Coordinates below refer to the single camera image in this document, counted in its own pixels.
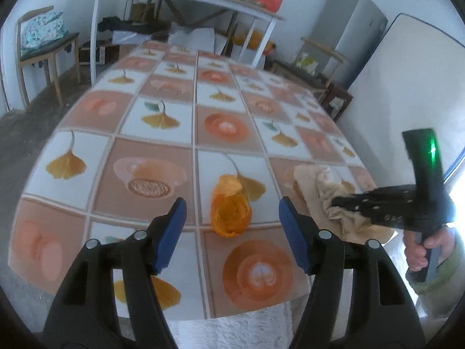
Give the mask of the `person's right hand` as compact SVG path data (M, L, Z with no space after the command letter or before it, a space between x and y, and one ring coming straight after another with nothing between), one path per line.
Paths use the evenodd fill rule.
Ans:
M440 256L438 259L439 265L446 261L455 250L456 231L448 226L435 232L422 243L417 243L415 237L416 235L414 232L403 231L404 253L408 268L412 272L418 272L428 266L429 260L426 258L426 252L428 250L440 249Z

